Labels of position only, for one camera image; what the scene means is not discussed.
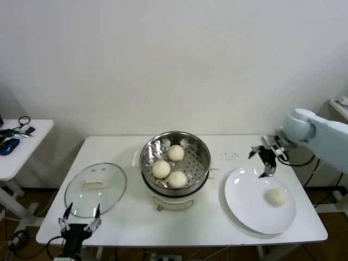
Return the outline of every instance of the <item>computer mouse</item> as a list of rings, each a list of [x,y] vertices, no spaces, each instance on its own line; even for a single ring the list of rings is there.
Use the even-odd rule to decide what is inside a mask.
[[[0,155],[6,156],[10,154],[15,147],[20,143],[19,139],[9,139],[1,143],[0,145]]]

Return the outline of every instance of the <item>metal rim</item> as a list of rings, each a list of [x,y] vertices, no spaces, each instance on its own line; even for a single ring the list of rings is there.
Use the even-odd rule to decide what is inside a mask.
[[[207,178],[203,181],[203,184],[202,184],[201,186],[199,186],[196,190],[191,191],[191,192],[188,193],[188,194],[178,195],[178,196],[166,195],[166,194],[163,194],[163,193],[161,193],[161,192],[155,190],[153,187],[151,187],[151,186],[149,185],[148,181],[147,181],[146,178],[144,177],[143,172],[141,172],[141,176],[142,176],[142,179],[144,180],[145,184],[147,185],[147,187],[148,187],[149,189],[151,189],[153,192],[155,192],[156,194],[158,194],[158,195],[160,195],[160,196],[162,196],[162,197],[168,197],[168,198],[181,198],[181,197],[190,196],[190,195],[192,195],[193,193],[198,192],[198,191],[203,187],[203,185],[205,184],[205,182],[207,182],[208,177],[209,177],[209,172],[208,172],[208,174],[207,174]]]
[[[208,162],[208,166],[206,166],[206,169],[205,169],[205,178],[202,178],[202,179],[198,179],[195,183],[193,183],[191,186],[189,187],[183,187],[183,188],[167,188],[167,190],[171,190],[171,191],[183,191],[185,189],[189,189],[191,187],[193,187],[194,185],[197,185],[198,187],[202,187],[203,184],[205,183],[206,179],[207,179],[207,176],[208,176],[208,173],[209,173],[209,168],[210,168],[210,161],[211,161],[211,156],[210,156],[210,151],[207,147],[207,145],[200,139],[198,138],[197,136],[193,135],[193,134],[190,134],[190,133],[187,133],[187,132],[179,132],[179,131],[173,131],[173,132],[165,132],[165,133],[161,133],[159,135],[156,135],[155,137],[153,137],[151,140],[149,140],[146,145],[142,148],[141,150],[141,154],[140,154],[140,166],[141,166],[141,173],[142,173],[142,176],[143,176],[143,179],[146,180],[146,184],[148,187],[150,187],[150,183],[152,185],[155,186],[155,188],[151,188],[152,190],[156,190],[156,188],[159,188],[159,189],[162,189],[163,187],[158,184],[157,182],[151,182],[148,180],[147,177],[145,177],[145,174],[144,174],[144,166],[143,166],[143,155],[146,153],[146,151],[148,150],[148,147],[151,146],[155,141],[161,139],[161,138],[165,138],[167,136],[171,136],[171,135],[182,135],[182,136],[187,136],[188,138],[191,138],[191,139],[194,139],[196,140],[200,146],[203,147],[203,150],[204,150],[204,156],[206,157],[206,161]],[[177,197],[177,196],[168,196],[166,194],[163,194],[161,192],[158,192],[158,191],[155,191],[156,193],[159,193],[159,195],[162,195],[162,196],[167,196],[167,197]]]
[[[104,212],[101,212],[100,215],[103,215],[103,214],[105,214],[106,212],[108,212],[109,210],[111,210],[111,209],[118,203],[118,201],[121,200],[121,198],[123,197],[123,194],[124,194],[125,191],[126,191],[126,187],[127,187],[127,176],[126,176],[126,173],[124,172],[124,170],[123,170],[120,166],[118,166],[118,165],[116,165],[116,164],[109,163],[109,162],[102,162],[102,163],[96,163],[96,164],[90,165],[90,166],[88,166],[88,167],[85,167],[84,169],[82,169],[79,173],[77,173],[77,174],[70,180],[70,182],[69,182],[69,184],[68,184],[68,186],[66,187],[65,192],[64,192],[64,203],[65,203],[65,207],[66,207],[66,208],[68,208],[68,205],[67,205],[67,202],[66,202],[66,192],[67,192],[67,190],[68,190],[70,184],[71,184],[71,183],[75,180],[75,178],[77,178],[77,176],[78,176],[79,174],[81,174],[84,170],[86,170],[86,169],[88,169],[88,168],[90,168],[90,167],[96,166],[96,165],[101,165],[101,164],[109,164],[109,165],[113,165],[113,166],[119,168],[119,169],[121,170],[121,172],[123,173],[124,177],[125,177],[125,188],[123,189],[123,192],[122,192],[120,198],[115,202],[115,204],[113,204],[110,208],[108,208],[108,209],[105,210]],[[91,218],[91,217],[86,217],[86,216],[74,215],[73,212],[70,212],[70,213],[71,213],[73,216],[76,216],[76,217],[81,218],[81,219],[90,219],[90,218]]]

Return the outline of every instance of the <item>white table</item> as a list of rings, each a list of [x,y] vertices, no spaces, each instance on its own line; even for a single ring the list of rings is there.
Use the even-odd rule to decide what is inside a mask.
[[[11,197],[0,188],[0,204],[4,205],[8,210],[22,219],[17,230],[25,229],[28,223],[38,226],[42,222],[42,220],[36,219],[33,215],[39,204],[32,203],[28,209],[20,205],[16,201],[16,198],[17,196],[24,196],[24,191],[21,190],[14,181],[11,181],[42,142],[47,133],[52,129],[53,121],[31,120],[30,125],[36,129],[36,131],[32,133],[33,136],[21,139],[18,146],[9,155],[0,156],[0,181],[4,182],[4,184],[14,192]],[[4,120],[4,125],[1,126],[1,129],[11,129],[18,126],[18,120]]]
[[[297,213],[294,223],[282,234],[257,233],[239,222],[227,207],[223,194],[231,171],[245,166],[263,167],[258,156],[248,160],[251,146],[260,145],[260,135],[207,135],[200,138],[218,170],[202,188],[199,202],[178,212],[157,211],[139,169],[132,167],[135,151],[150,136],[92,136],[86,139],[49,209],[36,236],[45,244],[60,235],[58,218],[65,210],[64,193],[71,179],[83,168],[102,162],[121,166],[127,177],[125,194],[117,205],[101,216],[102,225],[85,246],[241,246],[322,241],[327,232],[292,168],[279,164],[276,175],[294,196]],[[89,223],[70,215],[69,222]]]
[[[335,99],[330,99],[329,104],[335,108],[346,120],[348,120],[348,108],[342,106]]]

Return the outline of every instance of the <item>white plate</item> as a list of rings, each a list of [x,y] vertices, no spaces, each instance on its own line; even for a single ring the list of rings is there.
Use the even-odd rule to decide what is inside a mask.
[[[225,196],[233,214],[247,227],[264,234],[278,234],[287,230],[294,221],[296,204],[287,187],[276,176],[258,178],[253,167],[233,171],[226,180]],[[281,207],[266,199],[268,190],[284,191],[287,202]]]

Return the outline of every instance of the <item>steamed bun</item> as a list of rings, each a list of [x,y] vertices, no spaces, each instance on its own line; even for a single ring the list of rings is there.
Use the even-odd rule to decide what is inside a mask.
[[[186,185],[186,183],[186,175],[181,171],[172,172],[168,177],[168,184],[171,188],[182,188]]]
[[[155,164],[152,167],[152,174],[155,176],[155,178],[165,178],[170,173],[170,165],[168,162],[164,160],[159,160],[155,162]]]
[[[173,145],[170,146],[168,151],[168,156],[173,161],[180,161],[183,160],[185,156],[185,152],[182,146],[179,145]]]
[[[287,196],[284,191],[280,189],[270,189],[266,193],[266,198],[275,207],[281,207],[287,201]]]

